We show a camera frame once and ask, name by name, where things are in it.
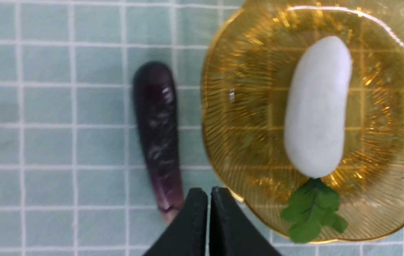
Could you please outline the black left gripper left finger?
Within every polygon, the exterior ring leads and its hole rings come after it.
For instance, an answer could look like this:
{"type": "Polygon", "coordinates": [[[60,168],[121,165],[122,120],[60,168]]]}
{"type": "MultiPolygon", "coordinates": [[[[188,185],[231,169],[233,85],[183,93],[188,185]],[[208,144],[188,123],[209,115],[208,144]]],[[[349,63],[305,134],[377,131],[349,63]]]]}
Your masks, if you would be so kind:
{"type": "Polygon", "coordinates": [[[145,256],[204,256],[206,250],[208,196],[191,188],[184,207],[145,256]]]}

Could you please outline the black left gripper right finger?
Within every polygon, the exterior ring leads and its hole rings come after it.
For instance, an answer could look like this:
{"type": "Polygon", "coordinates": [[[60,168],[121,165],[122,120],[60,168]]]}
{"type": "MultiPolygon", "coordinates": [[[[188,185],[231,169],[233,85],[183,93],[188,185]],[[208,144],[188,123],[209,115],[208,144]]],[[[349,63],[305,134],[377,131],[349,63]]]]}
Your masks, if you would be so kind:
{"type": "Polygon", "coordinates": [[[227,188],[213,187],[209,227],[211,256],[280,256],[246,217],[227,188]]]}

